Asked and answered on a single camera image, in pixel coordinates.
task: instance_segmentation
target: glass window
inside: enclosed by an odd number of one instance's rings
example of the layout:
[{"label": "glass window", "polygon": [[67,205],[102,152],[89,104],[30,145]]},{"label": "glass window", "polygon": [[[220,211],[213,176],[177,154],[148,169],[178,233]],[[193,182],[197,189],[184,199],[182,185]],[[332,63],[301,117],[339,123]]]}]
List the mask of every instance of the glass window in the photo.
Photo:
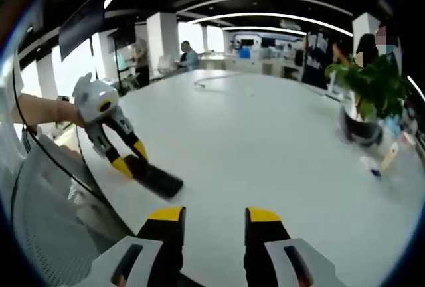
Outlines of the glass window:
[{"label": "glass window", "polygon": [[39,73],[37,72],[37,64],[35,60],[21,71],[21,76],[24,84],[22,93],[38,96],[40,98],[41,89],[39,83]]},{"label": "glass window", "polygon": [[202,37],[201,25],[191,25],[180,22],[178,24],[179,42],[189,41],[192,49],[197,53],[204,53],[204,40]]},{"label": "glass window", "polygon": [[59,46],[52,50],[54,79],[60,96],[71,96],[78,79],[91,72],[95,79],[96,61],[90,50],[90,40],[85,40],[75,48],[63,62],[60,59]]},{"label": "glass window", "polygon": [[215,52],[224,52],[223,30],[220,27],[207,26],[207,48]]}]

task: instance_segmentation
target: white countertop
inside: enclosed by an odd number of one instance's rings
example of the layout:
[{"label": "white countertop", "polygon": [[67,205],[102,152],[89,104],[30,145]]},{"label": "white countertop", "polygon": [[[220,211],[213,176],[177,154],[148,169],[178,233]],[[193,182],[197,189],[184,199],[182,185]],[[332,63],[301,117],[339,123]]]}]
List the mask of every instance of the white countertop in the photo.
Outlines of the white countertop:
[{"label": "white countertop", "polygon": [[[79,129],[90,171],[117,214],[137,233],[168,204],[187,208],[182,272],[205,286],[247,286],[244,209],[279,214],[334,263],[348,286],[378,286],[410,240],[425,193],[417,155],[378,181],[359,162],[362,149],[337,133],[340,105],[299,82],[257,74],[196,70],[120,99],[152,164],[179,176],[170,202],[126,179]],[[124,156],[119,137],[106,133]]]}]

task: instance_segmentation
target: robotic hand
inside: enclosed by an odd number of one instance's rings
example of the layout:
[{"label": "robotic hand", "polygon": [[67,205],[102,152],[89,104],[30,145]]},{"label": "robotic hand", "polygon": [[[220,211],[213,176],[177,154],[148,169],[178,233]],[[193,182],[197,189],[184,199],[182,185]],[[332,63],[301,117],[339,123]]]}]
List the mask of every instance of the robotic hand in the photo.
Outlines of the robotic hand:
[{"label": "robotic hand", "polygon": [[[184,228],[184,207],[157,210],[137,238],[126,237],[97,258],[77,286],[179,286]],[[345,287],[334,265],[304,240],[291,239],[271,211],[246,209],[245,246],[249,287]]]},{"label": "robotic hand", "polygon": [[[91,78],[91,73],[80,78],[72,95],[95,151],[106,157],[115,169],[129,178],[136,178],[158,194],[166,197],[177,194],[183,181],[149,164],[143,142],[118,105],[117,90],[101,80],[91,82]],[[122,158],[106,137],[103,124],[113,129],[136,157]]]}]

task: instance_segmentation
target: human hand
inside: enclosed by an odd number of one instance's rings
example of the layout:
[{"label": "human hand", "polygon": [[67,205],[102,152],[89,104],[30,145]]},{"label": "human hand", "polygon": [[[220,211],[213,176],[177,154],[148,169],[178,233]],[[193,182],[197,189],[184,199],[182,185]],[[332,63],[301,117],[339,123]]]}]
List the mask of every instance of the human hand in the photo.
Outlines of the human hand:
[{"label": "human hand", "polygon": [[80,114],[78,113],[78,108],[75,104],[71,104],[67,101],[57,100],[57,117],[58,122],[72,122],[77,126],[84,128],[85,124]]}]

